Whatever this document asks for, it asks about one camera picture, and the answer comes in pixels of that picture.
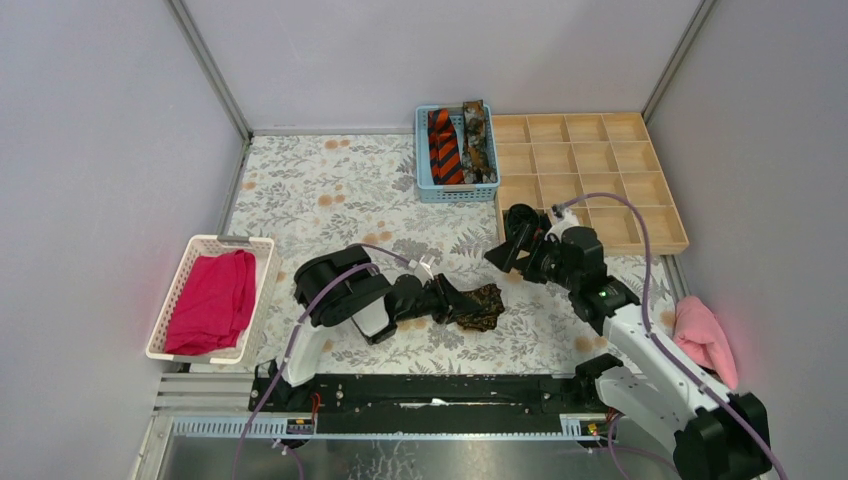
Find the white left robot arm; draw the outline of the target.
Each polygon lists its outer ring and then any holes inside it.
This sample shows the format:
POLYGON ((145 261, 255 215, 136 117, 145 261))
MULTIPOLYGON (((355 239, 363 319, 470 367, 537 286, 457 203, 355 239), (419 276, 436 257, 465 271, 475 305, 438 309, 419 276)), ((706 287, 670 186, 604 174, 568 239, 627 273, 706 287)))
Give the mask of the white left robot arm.
POLYGON ((439 324, 475 317, 485 307, 469 292, 454 287, 442 274, 432 271, 432 259, 407 259, 385 253, 408 269, 389 281, 374 264, 369 245, 313 258, 294 275, 296 301, 304 307, 279 361, 272 398, 288 411, 309 401, 311 381, 330 330, 351 320, 371 344, 391 337, 401 321, 431 317, 439 324))

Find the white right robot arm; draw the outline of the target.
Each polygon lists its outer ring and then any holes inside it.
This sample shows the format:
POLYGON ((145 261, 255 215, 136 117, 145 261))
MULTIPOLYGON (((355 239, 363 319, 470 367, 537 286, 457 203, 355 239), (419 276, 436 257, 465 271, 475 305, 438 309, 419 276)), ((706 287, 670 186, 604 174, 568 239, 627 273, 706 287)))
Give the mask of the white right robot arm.
POLYGON ((635 376, 612 360, 581 364, 587 376, 573 396, 583 410, 607 405, 630 418, 671 453, 683 479, 754 479, 775 468, 763 403, 733 393, 652 330, 646 302, 608 273, 593 229, 543 234, 524 224, 484 257, 528 282, 565 288, 575 314, 640 370, 635 376))

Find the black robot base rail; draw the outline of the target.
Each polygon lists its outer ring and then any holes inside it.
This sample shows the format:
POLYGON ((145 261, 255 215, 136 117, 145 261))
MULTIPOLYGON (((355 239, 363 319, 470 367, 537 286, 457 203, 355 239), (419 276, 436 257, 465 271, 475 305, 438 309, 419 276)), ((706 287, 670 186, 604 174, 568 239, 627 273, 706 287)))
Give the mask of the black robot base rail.
POLYGON ((303 413, 320 434, 557 434, 610 412, 586 382, 552 375, 318 374, 303 386, 258 375, 249 410, 303 413))

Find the black gold patterned tie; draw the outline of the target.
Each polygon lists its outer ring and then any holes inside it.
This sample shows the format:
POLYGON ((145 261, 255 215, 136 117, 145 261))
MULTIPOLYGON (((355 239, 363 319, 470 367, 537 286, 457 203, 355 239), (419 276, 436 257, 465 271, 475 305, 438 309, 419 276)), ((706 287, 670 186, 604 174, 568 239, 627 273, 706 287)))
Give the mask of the black gold patterned tie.
POLYGON ((495 283, 483 285, 475 290, 463 292, 465 299, 472 305, 457 308, 453 320, 465 330, 478 332, 492 331, 497 328, 499 317, 506 308, 502 299, 502 290, 495 283))

